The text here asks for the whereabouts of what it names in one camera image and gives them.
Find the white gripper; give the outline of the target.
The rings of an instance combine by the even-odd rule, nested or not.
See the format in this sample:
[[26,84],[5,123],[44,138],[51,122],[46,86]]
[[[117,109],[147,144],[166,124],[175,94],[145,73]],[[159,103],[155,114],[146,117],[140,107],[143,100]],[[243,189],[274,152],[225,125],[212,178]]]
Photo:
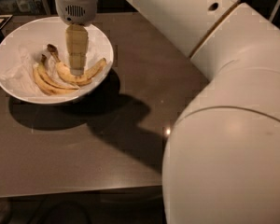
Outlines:
[[81,25],[91,25],[94,21],[97,2],[98,0],[55,0],[57,14],[66,24],[71,24],[65,30],[65,41],[70,71],[74,76],[84,73],[89,37],[85,27]]

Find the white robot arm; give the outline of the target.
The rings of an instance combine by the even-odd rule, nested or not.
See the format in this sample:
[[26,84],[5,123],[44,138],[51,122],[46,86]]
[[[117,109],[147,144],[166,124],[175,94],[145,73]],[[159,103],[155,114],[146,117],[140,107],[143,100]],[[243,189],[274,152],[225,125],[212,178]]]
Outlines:
[[240,0],[126,0],[207,78],[168,138],[167,224],[280,224],[280,30]]

